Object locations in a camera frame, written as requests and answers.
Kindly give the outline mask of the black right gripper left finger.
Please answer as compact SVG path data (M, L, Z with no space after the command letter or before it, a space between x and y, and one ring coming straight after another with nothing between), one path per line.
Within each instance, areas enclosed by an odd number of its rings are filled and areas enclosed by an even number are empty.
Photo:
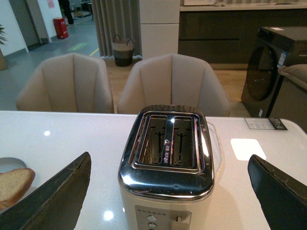
M2 230L72 230L87 193L91 156L83 153L0 215Z

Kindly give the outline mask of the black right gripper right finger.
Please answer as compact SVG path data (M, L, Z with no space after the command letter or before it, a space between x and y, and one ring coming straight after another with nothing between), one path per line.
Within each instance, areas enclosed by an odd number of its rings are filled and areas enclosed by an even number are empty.
M251 186L272 230L307 228L307 186L257 155L248 161Z

